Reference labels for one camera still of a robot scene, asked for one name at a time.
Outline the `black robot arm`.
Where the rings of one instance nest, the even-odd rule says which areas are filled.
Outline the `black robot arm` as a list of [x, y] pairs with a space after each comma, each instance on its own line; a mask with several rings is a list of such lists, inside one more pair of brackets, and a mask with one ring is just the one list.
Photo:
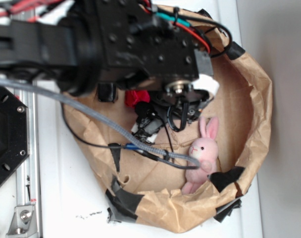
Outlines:
[[153, 143], [166, 123], [176, 132], [197, 120], [215, 97], [212, 45], [179, 8], [149, 0], [77, 0], [57, 23], [12, 20], [0, 25], [0, 73], [43, 73], [75, 97], [97, 88], [144, 90], [132, 134]]

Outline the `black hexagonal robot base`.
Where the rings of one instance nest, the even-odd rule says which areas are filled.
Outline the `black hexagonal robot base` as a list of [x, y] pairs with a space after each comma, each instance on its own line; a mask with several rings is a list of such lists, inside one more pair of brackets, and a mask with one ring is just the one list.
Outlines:
[[0, 187], [29, 155], [28, 108], [0, 87]]

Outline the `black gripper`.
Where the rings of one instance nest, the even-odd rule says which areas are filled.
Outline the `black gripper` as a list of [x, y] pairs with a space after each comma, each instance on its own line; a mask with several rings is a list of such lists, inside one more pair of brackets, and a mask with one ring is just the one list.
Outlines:
[[[196, 121], [203, 109], [214, 99], [220, 84], [206, 74], [199, 74], [193, 83], [176, 81], [163, 87], [161, 91], [151, 91], [150, 98], [159, 114], [169, 124], [176, 119], [181, 124]], [[131, 132], [139, 141], [154, 144], [161, 128], [162, 118], [151, 103], [137, 103], [135, 113], [137, 119]]]

